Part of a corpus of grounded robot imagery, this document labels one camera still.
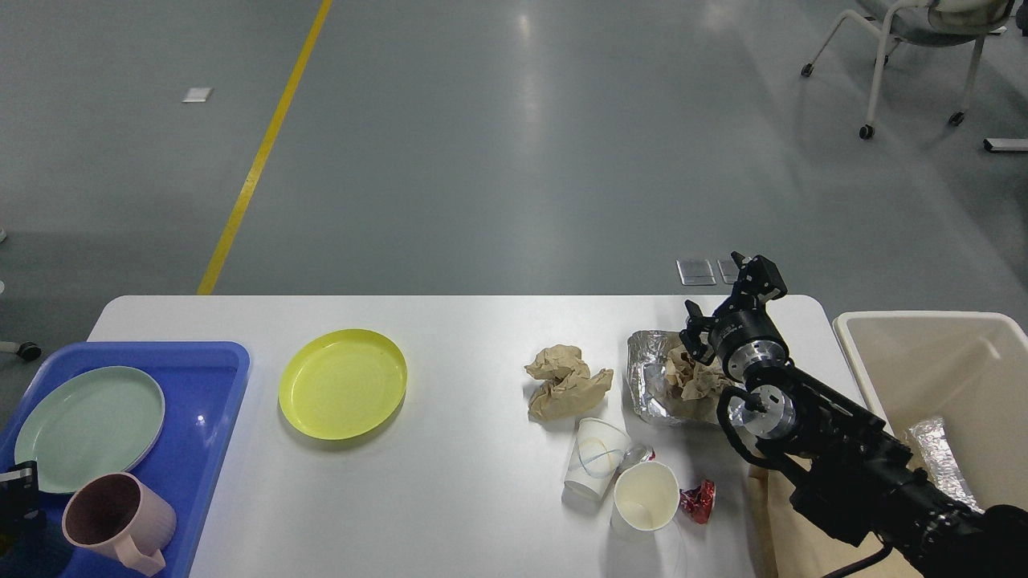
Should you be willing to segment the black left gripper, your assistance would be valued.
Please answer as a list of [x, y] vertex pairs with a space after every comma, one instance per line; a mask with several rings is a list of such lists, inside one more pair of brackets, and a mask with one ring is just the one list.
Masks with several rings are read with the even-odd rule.
[[1, 555], [7, 555], [29, 533], [45, 527], [39, 505], [36, 461], [25, 461], [1, 474]]

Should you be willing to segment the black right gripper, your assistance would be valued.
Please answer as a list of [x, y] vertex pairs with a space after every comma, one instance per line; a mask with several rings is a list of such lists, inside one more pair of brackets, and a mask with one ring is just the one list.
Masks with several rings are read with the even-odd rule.
[[744, 383], [757, 367], [790, 361], [790, 347], [766, 311], [767, 303], [790, 294], [776, 263], [757, 254], [730, 254], [738, 268], [729, 304], [705, 315], [698, 303], [684, 300], [687, 321], [680, 340], [687, 354], [706, 366], [719, 362], [726, 377]]

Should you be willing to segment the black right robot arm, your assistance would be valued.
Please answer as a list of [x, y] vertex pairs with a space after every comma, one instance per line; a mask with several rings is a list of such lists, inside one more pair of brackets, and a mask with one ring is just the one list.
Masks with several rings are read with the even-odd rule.
[[750, 465], [782, 472], [790, 505], [830, 538], [874, 555], [834, 571], [844, 577], [900, 552], [925, 577], [1009, 577], [1026, 567], [1026, 512], [996, 505], [976, 512], [947, 496], [882, 418], [799, 369], [767, 314], [787, 286], [767, 257], [731, 253], [732, 292], [711, 315], [687, 301], [680, 340], [697, 363], [720, 363], [731, 381], [715, 420]]

